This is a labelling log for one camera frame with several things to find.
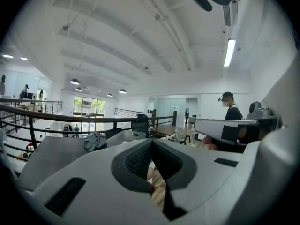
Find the gray cloth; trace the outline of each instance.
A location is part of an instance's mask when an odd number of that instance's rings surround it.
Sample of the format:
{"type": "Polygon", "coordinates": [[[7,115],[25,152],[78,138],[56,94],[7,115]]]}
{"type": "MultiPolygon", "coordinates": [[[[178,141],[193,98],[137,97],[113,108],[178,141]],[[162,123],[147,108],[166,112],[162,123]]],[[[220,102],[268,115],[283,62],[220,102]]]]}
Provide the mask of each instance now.
{"type": "Polygon", "coordinates": [[[84,140],[83,145],[89,152],[92,152],[106,145],[106,139],[99,132],[93,132],[88,139],[84,140]]]}
{"type": "Polygon", "coordinates": [[[5,94],[5,85],[3,82],[0,83],[0,94],[2,94],[2,95],[5,94]]]}

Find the ceiling beam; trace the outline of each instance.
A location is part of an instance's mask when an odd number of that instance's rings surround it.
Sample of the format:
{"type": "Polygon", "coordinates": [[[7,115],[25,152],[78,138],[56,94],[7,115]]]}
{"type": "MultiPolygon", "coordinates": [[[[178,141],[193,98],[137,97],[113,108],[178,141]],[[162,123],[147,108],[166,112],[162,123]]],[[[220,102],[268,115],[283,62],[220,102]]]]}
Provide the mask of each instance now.
{"type": "MultiPolygon", "coordinates": [[[[56,0],[54,6],[58,8],[69,9],[68,0],[56,0]]],[[[157,52],[147,42],[141,39],[137,34],[131,34],[132,29],[126,28],[120,23],[120,21],[117,21],[117,19],[102,12],[99,8],[95,8],[89,13],[89,8],[89,3],[79,0],[73,0],[71,10],[74,12],[81,12],[81,14],[89,16],[116,30],[117,32],[134,42],[137,46],[142,48],[149,56],[157,61],[157,64],[161,65],[168,73],[171,72],[171,66],[164,61],[160,61],[157,56],[157,52]]]]}
{"type": "Polygon", "coordinates": [[[121,52],[107,46],[106,44],[103,44],[99,41],[96,41],[94,39],[92,39],[91,37],[86,37],[85,40],[82,39],[82,35],[80,33],[74,32],[74,31],[64,31],[63,29],[60,29],[58,35],[63,36],[63,37],[68,37],[76,40],[78,42],[84,42],[87,45],[93,46],[95,48],[98,48],[106,53],[111,54],[112,56],[115,56],[119,59],[121,59],[122,61],[128,63],[129,65],[139,69],[141,72],[147,74],[147,75],[151,75],[152,72],[149,70],[144,69],[144,67],[140,64],[138,64],[136,61],[134,61],[133,59],[131,59],[130,57],[122,54],[121,52]]]}
{"type": "Polygon", "coordinates": [[[174,44],[188,70],[195,67],[195,60],[189,51],[189,42],[185,31],[164,0],[136,0],[151,14],[174,44]]]}
{"type": "Polygon", "coordinates": [[[104,80],[108,80],[110,82],[115,82],[115,83],[118,83],[118,84],[121,84],[121,85],[124,85],[124,86],[129,85],[127,82],[122,82],[122,81],[119,81],[118,79],[115,79],[115,78],[112,78],[112,77],[109,77],[109,76],[106,76],[106,75],[104,76],[100,73],[92,72],[92,71],[89,71],[89,70],[81,68],[81,67],[75,67],[75,66],[72,66],[72,65],[70,65],[66,62],[64,63],[64,68],[68,69],[68,70],[73,70],[73,71],[78,72],[78,73],[90,75],[90,76],[93,76],[93,77],[96,77],[96,78],[101,78],[101,79],[104,79],[104,80]]]}
{"type": "Polygon", "coordinates": [[[87,57],[87,56],[81,56],[80,54],[78,53],[75,53],[75,52],[71,52],[71,51],[68,51],[68,50],[62,50],[60,52],[60,54],[62,56],[65,56],[65,57],[69,57],[69,58],[72,58],[72,59],[76,59],[76,60],[79,60],[79,61],[82,61],[82,62],[85,62],[85,63],[89,63],[89,64],[92,64],[96,67],[100,67],[100,68],[103,68],[103,69],[107,69],[111,72],[114,72],[116,74],[119,74],[121,76],[124,76],[126,78],[129,78],[133,81],[138,81],[138,79],[135,77],[135,76],[132,76],[131,74],[128,74],[128,73],[125,73],[119,69],[117,69],[116,67],[113,67],[113,66],[110,66],[108,64],[105,64],[103,62],[99,62],[95,59],[92,59],[90,57],[87,57]]]}

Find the wooden handrail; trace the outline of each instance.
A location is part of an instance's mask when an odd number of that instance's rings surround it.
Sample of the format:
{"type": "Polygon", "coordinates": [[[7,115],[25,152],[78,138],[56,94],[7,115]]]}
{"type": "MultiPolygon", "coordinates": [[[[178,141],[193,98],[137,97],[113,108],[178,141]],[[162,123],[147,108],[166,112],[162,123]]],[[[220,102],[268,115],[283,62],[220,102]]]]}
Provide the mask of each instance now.
{"type": "MultiPolygon", "coordinates": [[[[64,122],[96,122],[96,123],[113,123],[113,122],[132,122],[136,121],[137,118],[82,118],[82,117],[69,117],[64,115],[55,115],[55,114],[48,114],[48,113],[41,113],[41,112],[34,112],[34,111],[27,111],[24,109],[14,108],[11,106],[0,104],[0,110],[14,113],[21,116],[32,117],[37,119],[44,119],[44,120],[52,120],[52,121],[64,121],[64,122]]],[[[167,117],[157,117],[157,118],[148,118],[149,120],[157,120],[157,119],[167,119],[172,118],[173,116],[167,117]]]]}

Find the black slot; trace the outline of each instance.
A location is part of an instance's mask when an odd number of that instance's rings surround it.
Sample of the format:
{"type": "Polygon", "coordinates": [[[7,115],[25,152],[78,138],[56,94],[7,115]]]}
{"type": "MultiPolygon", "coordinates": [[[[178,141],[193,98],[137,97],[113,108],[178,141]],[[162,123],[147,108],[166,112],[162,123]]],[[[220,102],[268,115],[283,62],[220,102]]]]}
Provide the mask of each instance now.
{"type": "Polygon", "coordinates": [[[228,160],[228,159],[224,159],[224,158],[216,158],[214,160],[215,163],[220,163],[226,166],[230,166],[230,167],[236,167],[236,165],[238,164],[237,161],[232,161],[232,160],[228,160]]]}
{"type": "Polygon", "coordinates": [[[81,178],[70,179],[45,205],[47,209],[61,216],[85,184],[81,178]]]}

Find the monitor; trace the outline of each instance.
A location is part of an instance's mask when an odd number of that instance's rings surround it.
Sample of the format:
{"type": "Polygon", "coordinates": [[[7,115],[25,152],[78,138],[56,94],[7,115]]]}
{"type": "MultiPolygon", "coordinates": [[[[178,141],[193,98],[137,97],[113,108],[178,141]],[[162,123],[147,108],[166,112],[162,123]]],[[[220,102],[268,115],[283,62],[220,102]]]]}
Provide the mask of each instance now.
{"type": "Polygon", "coordinates": [[[21,92],[21,99],[27,98],[27,92],[21,92]]]}
{"type": "Polygon", "coordinates": [[[30,93],[30,92],[27,93],[27,99],[32,100],[32,96],[33,96],[33,93],[30,93]]]}

